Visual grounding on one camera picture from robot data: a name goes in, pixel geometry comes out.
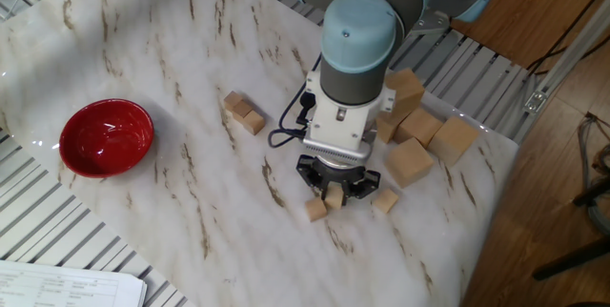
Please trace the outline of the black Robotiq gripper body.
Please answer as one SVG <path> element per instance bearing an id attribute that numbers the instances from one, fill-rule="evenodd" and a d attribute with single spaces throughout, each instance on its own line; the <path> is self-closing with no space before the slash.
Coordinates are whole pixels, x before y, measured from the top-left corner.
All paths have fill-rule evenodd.
<path id="1" fill-rule="evenodd" d="M 337 168 L 323 162 L 319 157 L 313 164 L 315 178 L 313 183 L 317 188 L 326 188 L 331 182 L 340 184 L 356 184 L 364 177 L 366 169 L 364 166 L 352 168 Z"/>

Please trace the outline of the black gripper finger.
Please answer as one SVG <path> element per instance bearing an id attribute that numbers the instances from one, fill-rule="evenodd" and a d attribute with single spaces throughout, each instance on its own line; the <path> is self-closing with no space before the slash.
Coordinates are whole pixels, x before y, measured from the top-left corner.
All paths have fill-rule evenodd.
<path id="1" fill-rule="evenodd" d="M 302 154 L 297 160 L 296 170 L 304 182 L 321 198 L 326 197 L 328 186 L 333 178 L 333 171 L 330 167 L 318 157 Z"/>
<path id="2" fill-rule="evenodd" d="M 362 199 L 379 187 L 381 174 L 365 168 L 353 168 L 345 174 L 341 186 L 347 197 Z"/>

